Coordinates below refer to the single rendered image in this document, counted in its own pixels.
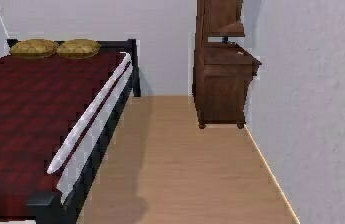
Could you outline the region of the yellow round pillow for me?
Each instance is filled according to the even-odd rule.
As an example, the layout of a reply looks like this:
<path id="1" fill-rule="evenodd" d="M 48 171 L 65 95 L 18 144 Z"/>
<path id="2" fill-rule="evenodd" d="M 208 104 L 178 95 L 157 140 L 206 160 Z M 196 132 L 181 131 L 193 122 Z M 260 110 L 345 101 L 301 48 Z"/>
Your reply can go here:
<path id="1" fill-rule="evenodd" d="M 65 58 L 84 59 L 96 55 L 100 48 L 101 45 L 97 41 L 89 39 L 73 39 L 60 44 L 56 53 Z"/>
<path id="2" fill-rule="evenodd" d="M 45 58 L 56 52 L 58 44 L 46 39 L 29 39 L 19 41 L 10 48 L 12 56 L 22 58 Z"/>

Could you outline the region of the brown wooden cupboard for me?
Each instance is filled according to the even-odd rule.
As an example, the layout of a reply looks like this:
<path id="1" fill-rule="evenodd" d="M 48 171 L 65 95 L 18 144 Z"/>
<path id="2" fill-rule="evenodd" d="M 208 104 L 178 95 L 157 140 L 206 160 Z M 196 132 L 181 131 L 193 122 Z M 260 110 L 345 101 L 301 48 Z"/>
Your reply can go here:
<path id="1" fill-rule="evenodd" d="M 247 92 L 261 62 L 231 37 L 243 37 L 243 0 L 197 0 L 192 95 L 198 126 L 245 124 Z"/>

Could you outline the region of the black bed with red cover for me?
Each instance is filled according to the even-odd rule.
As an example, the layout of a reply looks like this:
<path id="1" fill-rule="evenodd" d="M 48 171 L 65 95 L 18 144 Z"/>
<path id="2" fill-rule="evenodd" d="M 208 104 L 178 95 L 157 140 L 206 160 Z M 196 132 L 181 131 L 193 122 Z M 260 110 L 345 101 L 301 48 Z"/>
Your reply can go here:
<path id="1" fill-rule="evenodd" d="M 76 224 L 129 96 L 133 39 L 86 59 L 0 58 L 0 224 Z"/>

